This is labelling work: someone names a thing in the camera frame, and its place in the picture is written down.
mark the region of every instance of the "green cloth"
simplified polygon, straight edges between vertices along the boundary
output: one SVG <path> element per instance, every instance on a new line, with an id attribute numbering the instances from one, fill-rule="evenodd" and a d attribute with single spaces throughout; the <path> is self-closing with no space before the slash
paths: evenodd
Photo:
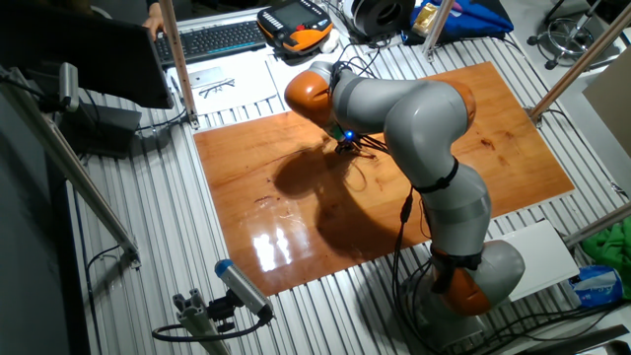
<path id="1" fill-rule="evenodd" d="M 623 298 L 631 300 L 631 217 L 582 242 L 597 264 L 613 267 L 622 279 Z"/>

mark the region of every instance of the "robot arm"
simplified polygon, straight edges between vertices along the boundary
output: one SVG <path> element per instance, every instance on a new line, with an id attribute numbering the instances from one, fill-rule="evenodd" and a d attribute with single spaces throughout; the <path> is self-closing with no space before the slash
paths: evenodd
<path id="1" fill-rule="evenodd" d="M 432 291 L 456 314 L 488 312 L 517 286 L 524 262 L 508 243 L 484 243 L 491 217 L 486 184 L 451 154 L 475 117 L 473 94 L 459 83 L 367 79 L 350 70 L 333 75 L 333 68 L 314 63 L 289 84 L 286 102 L 338 140 L 348 130 L 384 133 L 390 155 L 423 198 Z"/>

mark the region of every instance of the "plastic bag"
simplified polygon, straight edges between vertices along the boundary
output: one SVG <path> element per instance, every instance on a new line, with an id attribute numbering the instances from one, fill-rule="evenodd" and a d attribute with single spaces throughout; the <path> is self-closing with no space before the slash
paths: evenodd
<path id="1" fill-rule="evenodd" d="M 583 307 L 606 305 L 622 298 L 620 275 L 609 266 L 581 267 L 579 275 L 568 283 Z"/>

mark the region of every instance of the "keyboard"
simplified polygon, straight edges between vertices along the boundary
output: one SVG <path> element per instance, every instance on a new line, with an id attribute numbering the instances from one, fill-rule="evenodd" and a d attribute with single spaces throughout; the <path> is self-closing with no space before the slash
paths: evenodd
<path id="1" fill-rule="evenodd" d="M 217 58 L 265 46 L 263 33 L 256 21 L 200 29 L 179 34 L 186 63 Z M 156 40 L 156 49 L 163 68 L 175 65 L 171 46 L 166 37 Z"/>

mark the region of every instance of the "orange handheld controller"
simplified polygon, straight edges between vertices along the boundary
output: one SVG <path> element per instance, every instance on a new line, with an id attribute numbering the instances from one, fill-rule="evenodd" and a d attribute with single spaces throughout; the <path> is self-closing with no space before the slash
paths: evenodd
<path id="1" fill-rule="evenodd" d="M 308 53 L 333 29 L 328 14 L 309 0 L 290 0 L 261 10 L 258 26 L 270 44 L 292 53 Z"/>

